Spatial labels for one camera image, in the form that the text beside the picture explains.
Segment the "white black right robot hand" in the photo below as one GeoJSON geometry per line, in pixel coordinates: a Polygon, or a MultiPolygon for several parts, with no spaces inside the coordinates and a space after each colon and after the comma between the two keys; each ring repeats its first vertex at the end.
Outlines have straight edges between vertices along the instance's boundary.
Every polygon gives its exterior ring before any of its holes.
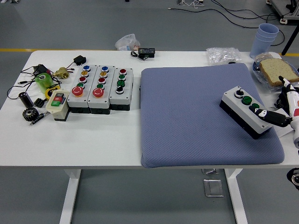
{"type": "Polygon", "coordinates": [[[287,79],[282,76],[278,76],[278,78],[286,88],[290,117],[286,117],[285,115],[277,112],[255,108],[252,105],[249,106],[249,109],[259,119],[270,124],[280,127],[286,127],[290,124],[292,129],[295,131],[293,136],[293,143],[296,148],[299,148],[299,93],[296,92],[293,85],[287,79]]]}

